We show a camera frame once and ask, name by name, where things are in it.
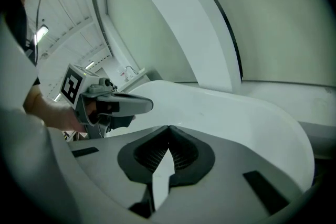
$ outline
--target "white machine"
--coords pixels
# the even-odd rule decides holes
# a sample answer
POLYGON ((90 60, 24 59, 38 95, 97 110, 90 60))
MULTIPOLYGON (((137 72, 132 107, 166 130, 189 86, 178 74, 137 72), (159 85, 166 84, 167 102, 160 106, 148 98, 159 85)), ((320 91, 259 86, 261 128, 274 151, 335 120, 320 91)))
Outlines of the white machine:
POLYGON ((268 102, 230 93, 154 81, 121 94, 109 79, 70 65, 60 92, 90 139, 67 143, 24 113, 37 73, 3 16, 0 36, 4 177, 47 220, 286 223, 317 190, 299 123, 268 102), (92 101, 97 112, 88 115, 92 101), (168 150, 175 173, 155 209, 153 173, 168 150))

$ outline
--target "white ceiling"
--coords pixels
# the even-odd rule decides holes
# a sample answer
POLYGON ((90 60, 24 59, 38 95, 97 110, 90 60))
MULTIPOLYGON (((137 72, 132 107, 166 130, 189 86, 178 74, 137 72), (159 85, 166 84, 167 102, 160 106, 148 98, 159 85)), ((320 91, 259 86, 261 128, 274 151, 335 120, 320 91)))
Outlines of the white ceiling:
MULTIPOLYGON (((39 0, 25 3, 28 24, 36 32, 36 12, 39 0)), ((48 34, 38 44, 38 70, 42 93, 55 98, 70 63, 86 67, 101 62, 111 53, 102 38, 100 28, 92 18, 91 0, 41 0, 38 28, 46 25, 48 34)))

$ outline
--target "white curved surface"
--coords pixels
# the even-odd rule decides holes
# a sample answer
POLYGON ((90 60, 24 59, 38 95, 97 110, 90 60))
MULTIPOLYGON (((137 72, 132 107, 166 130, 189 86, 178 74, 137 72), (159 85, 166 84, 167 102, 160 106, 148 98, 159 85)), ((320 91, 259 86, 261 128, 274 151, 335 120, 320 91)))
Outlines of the white curved surface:
POLYGON ((200 86, 237 91, 240 74, 234 45, 214 0, 152 2, 181 45, 200 86))
POLYGON ((177 125, 243 144, 289 175, 306 191, 314 158, 302 127, 289 114, 265 101, 229 93, 153 81, 132 94, 150 98, 154 109, 137 115, 120 135, 159 125, 177 125))
POLYGON ((328 0, 218 0, 244 80, 336 87, 336 17, 328 0))

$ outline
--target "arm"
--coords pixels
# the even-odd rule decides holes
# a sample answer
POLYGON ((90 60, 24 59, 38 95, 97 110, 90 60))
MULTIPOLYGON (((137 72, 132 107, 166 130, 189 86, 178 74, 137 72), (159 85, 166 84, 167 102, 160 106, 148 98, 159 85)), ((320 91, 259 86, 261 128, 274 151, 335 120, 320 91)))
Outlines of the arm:
MULTIPOLYGON (((34 85, 24 103, 27 114, 32 114, 42 119, 47 127, 62 131, 74 130, 85 132, 84 127, 77 121, 75 113, 67 104, 59 104, 42 95, 38 85, 34 85)), ((87 113, 91 114, 96 109, 95 103, 87 106, 87 113)))

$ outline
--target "gray surface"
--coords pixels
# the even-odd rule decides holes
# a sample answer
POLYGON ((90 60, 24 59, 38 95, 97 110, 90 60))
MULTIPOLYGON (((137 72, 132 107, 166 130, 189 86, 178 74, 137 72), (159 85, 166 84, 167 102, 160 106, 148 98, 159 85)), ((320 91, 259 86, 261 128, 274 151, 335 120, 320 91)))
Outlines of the gray surface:
POLYGON ((117 201, 111 199, 107 193, 96 185, 96 182, 93 182, 88 177, 78 165, 69 149, 68 143, 64 140, 59 130, 51 130, 50 137, 57 163, 79 211, 81 224, 149 223, 148 220, 130 212, 119 205, 117 201))
POLYGON ((142 200, 145 184, 130 181, 119 167, 117 155, 126 144, 151 133, 153 129, 104 139, 69 143, 70 149, 96 147, 99 152, 77 157, 76 161, 92 182, 107 196, 125 208, 142 200))
POLYGON ((288 201, 301 191, 282 171, 238 143, 180 128, 208 143, 215 152, 213 169, 196 185, 172 188, 151 217, 159 223, 254 223, 268 217, 243 173, 259 171, 288 201))

